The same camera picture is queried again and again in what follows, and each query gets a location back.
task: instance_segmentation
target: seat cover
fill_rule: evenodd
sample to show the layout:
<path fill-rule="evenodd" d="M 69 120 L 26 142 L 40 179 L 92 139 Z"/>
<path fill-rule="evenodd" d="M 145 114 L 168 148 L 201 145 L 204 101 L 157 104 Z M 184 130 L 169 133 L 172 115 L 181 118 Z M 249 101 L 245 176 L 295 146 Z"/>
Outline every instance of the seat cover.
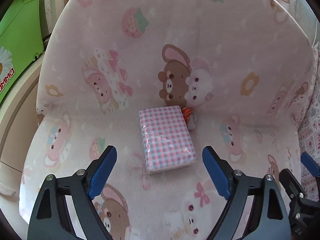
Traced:
<path fill-rule="evenodd" d="M 312 94 L 313 51 L 278 1 L 288 4 L 70 0 L 41 69 L 37 110 L 45 117 L 22 176 L 23 218 L 46 175 L 70 176 L 107 145 L 118 159 L 93 202 L 114 240 L 206 239 L 226 203 L 201 161 L 207 145 L 249 176 L 272 174 L 285 196 L 279 171 L 301 177 L 295 125 Z M 190 135 L 199 161 L 148 175 L 139 110 L 166 105 L 196 112 Z"/>

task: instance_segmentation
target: blue gripper pad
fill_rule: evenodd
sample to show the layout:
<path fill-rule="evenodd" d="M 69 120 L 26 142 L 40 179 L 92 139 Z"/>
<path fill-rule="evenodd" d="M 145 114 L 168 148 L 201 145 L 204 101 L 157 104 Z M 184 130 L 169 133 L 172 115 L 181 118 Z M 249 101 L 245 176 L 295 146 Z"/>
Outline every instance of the blue gripper pad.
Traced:
<path fill-rule="evenodd" d="M 94 197 L 101 194 L 101 191 L 107 182 L 113 166 L 115 166 L 116 160 L 117 151 L 116 148 L 112 147 L 91 178 L 90 190 L 88 192 L 88 197 L 90 200 L 93 200 Z"/>
<path fill-rule="evenodd" d="M 301 162 L 312 176 L 320 177 L 320 167 L 309 154 L 301 154 Z"/>
<path fill-rule="evenodd" d="M 207 148 L 204 148 L 202 151 L 202 160 L 219 195 L 224 197 L 225 200 L 229 200 L 231 192 L 229 191 L 227 176 L 225 176 L 217 161 Z"/>

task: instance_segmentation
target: metal screw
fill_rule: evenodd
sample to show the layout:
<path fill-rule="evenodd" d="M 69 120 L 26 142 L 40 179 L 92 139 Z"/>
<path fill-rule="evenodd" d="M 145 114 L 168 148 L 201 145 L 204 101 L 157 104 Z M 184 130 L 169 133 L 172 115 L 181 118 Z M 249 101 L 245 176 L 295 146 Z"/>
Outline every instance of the metal screw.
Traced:
<path fill-rule="evenodd" d="M 272 181 L 273 180 L 273 177 L 270 174 L 267 174 L 266 178 L 267 178 L 268 181 Z"/>
<path fill-rule="evenodd" d="M 78 176 L 81 176 L 81 175 L 83 175 L 83 174 L 85 174 L 85 170 L 84 170 L 84 169 L 79 169 L 79 170 L 77 170 L 77 175 L 78 175 Z"/>
<path fill-rule="evenodd" d="M 235 173 L 236 176 L 241 176 L 243 174 L 241 170 L 234 170 L 233 172 Z"/>
<path fill-rule="evenodd" d="M 53 175 L 50 174 L 50 175 L 48 175 L 45 179 L 46 179 L 46 180 L 52 180 L 52 179 L 53 179 Z"/>

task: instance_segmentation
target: pink checkered package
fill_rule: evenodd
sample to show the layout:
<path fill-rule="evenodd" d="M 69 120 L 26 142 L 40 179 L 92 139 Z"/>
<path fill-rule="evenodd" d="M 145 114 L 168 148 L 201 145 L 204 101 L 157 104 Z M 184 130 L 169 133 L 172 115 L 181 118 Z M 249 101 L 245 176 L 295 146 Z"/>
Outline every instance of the pink checkered package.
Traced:
<path fill-rule="evenodd" d="M 139 118 L 148 172 L 175 169 L 197 160 L 179 106 L 141 109 Z"/>

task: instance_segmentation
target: strawberry print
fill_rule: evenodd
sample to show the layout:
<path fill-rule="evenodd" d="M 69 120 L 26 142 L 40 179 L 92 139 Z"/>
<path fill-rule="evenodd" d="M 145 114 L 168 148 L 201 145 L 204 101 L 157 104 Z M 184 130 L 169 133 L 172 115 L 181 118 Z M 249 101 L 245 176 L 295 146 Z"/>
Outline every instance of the strawberry print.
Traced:
<path fill-rule="evenodd" d="M 142 14 L 141 8 L 130 8 L 122 19 L 122 30 L 131 38 L 140 38 L 146 31 L 149 22 Z"/>

